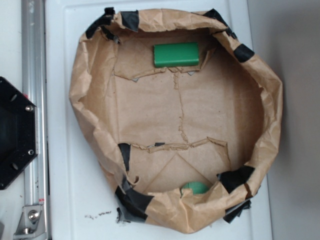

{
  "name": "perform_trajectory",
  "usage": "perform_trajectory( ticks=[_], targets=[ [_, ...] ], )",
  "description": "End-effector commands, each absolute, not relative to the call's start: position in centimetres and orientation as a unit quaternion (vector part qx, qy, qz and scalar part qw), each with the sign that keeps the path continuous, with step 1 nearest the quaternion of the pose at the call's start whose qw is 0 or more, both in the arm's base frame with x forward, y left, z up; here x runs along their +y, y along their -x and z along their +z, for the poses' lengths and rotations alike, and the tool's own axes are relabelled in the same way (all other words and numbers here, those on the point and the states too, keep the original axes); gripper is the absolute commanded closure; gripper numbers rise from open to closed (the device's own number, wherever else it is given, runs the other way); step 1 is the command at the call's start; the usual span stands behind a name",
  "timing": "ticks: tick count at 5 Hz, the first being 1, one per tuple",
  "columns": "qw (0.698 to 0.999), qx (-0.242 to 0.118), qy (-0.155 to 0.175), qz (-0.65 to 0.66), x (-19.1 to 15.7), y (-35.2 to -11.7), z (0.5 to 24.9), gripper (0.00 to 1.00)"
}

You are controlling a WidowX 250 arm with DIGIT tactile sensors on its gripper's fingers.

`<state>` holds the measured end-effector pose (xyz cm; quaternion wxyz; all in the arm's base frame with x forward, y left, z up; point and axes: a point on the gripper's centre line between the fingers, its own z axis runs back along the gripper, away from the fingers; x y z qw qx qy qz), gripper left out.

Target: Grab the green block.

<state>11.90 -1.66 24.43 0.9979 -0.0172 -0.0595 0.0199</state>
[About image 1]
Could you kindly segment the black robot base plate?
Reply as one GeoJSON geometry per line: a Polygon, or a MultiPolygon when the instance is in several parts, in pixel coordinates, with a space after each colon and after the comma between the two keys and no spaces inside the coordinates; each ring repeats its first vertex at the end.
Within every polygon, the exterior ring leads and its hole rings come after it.
{"type": "Polygon", "coordinates": [[[0,78],[0,189],[5,190],[38,155],[37,107],[0,78]]]}

